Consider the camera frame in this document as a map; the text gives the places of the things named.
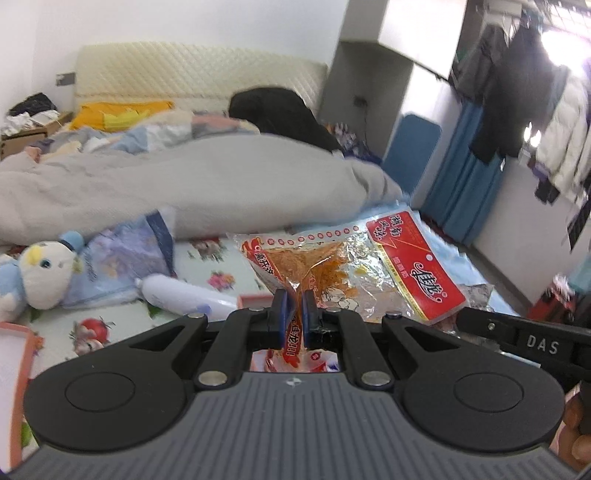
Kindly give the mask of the person right hand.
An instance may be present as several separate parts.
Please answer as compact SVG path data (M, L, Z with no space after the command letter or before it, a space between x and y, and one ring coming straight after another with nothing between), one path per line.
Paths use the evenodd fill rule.
M590 464L590 436L581 433L580 424L586 418L580 390L572 390L566 397L562 426L557 434L558 456L577 471Z

